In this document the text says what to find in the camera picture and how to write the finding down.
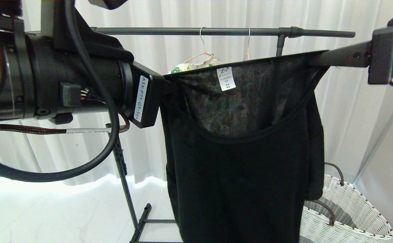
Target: white clothing label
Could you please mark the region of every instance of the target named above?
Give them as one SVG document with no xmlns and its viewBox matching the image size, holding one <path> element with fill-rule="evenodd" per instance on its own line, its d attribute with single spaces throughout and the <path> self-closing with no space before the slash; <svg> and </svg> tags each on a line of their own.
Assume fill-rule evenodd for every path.
<svg viewBox="0 0 393 243">
<path fill-rule="evenodd" d="M 149 85 L 149 79 L 141 75 L 139 78 L 138 93 L 136 94 L 135 112 L 133 117 L 135 120 L 141 122 L 142 111 L 144 109 L 144 101 L 146 100 L 147 86 Z"/>
<path fill-rule="evenodd" d="M 222 91 L 235 88 L 234 78 L 232 77 L 232 67 L 218 68 L 219 84 L 221 85 Z"/>
</svg>

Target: white floor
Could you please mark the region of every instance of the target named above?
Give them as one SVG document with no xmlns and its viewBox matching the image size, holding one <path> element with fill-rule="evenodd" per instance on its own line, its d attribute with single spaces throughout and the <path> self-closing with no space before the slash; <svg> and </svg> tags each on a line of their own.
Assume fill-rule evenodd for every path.
<svg viewBox="0 0 393 243">
<path fill-rule="evenodd" d="M 128 181 L 138 219 L 147 203 L 149 218 L 173 219 L 166 183 Z M 74 187 L 0 179 L 0 243 L 127 243 L 132 235 L 121 183 L 111 175 Z M 175 224 L 148 224 L 140 240 L 181 242 Z"/>
</svg>

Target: white wicker basket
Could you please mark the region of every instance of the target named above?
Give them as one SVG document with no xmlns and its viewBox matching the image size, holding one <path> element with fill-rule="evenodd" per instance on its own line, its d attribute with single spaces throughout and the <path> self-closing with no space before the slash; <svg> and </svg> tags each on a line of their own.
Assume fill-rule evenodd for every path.
<svg viewBox="0 0 393 243">
<path fill-rule="evenodd" d="M 323 196 L 303 207 L 300 243 L 370 243 L 392 238 L 387 220 L 351 184 L 324 176 Z"/>
</svg>

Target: basket handle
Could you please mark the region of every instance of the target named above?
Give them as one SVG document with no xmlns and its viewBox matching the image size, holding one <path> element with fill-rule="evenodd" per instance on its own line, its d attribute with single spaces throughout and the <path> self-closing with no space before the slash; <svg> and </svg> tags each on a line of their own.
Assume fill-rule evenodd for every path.
<svg viewBox="0 0 393 243">
<path fill-rule="evenodd" d="M 334 222 L 336 221 L 336 218 L 335 218 L 335 216 L 334 216 L 333 210 L 331 210 L 331 209 L 329 208 L 329 206 L 327 206 L 327 204 L 321 202 L 320 200 L 309 200 L 309 201 L 311 201 L 311 202 L 313 202 L 313 203 L 320 204 L 320 205 L 323 206 L 325 209 L 327 209 L 327 211 L 329 211 L 329 214 L 330 214 L 329 225 L 330 225 L 330 226 L 334 226 Z"/>
<path fill-rule="evenodd" d="M 331 165 L 331 166 L 336 168 L 337 172 L 340 175 L 340 183 L 339 183 L 339 185 L 344 186 L 345 185 L 345 180 L 343 179 L 343 174 L 342 174 L 342 171 L 340 171 L 340 168 L 337 165 L 332 164 L 332 163 L 324 163 L 324 164 Z"/>
</svg>

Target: black shirt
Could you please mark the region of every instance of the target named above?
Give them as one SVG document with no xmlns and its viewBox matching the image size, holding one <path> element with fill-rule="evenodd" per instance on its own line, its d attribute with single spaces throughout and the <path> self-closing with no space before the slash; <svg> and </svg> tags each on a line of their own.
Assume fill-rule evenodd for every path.
<svg viewBox="0 0 393 243">
<path fill-rule="evenodd" d="M 297 243 L 305 199 L 322 195 L 320 52 L 166 75 L 168 192 L 186 243 Z M 221 90 L 219 69 L 235 88 Z"/>
</svg>

